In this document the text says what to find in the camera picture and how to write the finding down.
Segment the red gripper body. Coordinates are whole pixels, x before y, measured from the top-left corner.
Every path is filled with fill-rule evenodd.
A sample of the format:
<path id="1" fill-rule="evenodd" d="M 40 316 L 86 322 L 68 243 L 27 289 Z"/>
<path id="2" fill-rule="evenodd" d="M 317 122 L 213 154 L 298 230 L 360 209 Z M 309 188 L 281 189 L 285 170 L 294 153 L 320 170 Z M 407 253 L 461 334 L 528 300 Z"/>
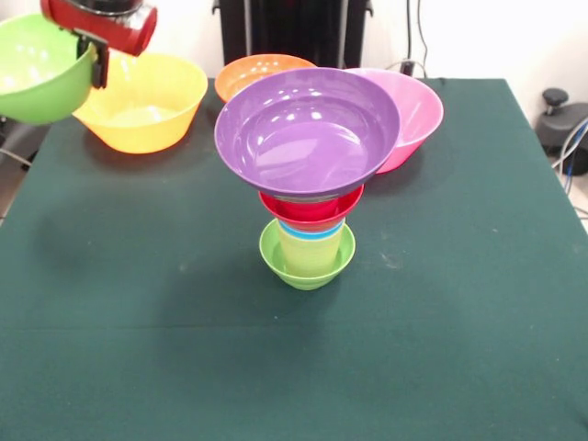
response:
<path id="1" fill-rule="evenodd" d="M 60 28 L 138 56 L 155 31 L 158 10 L 146 1 L 41 1 L 43 16 Z"/>

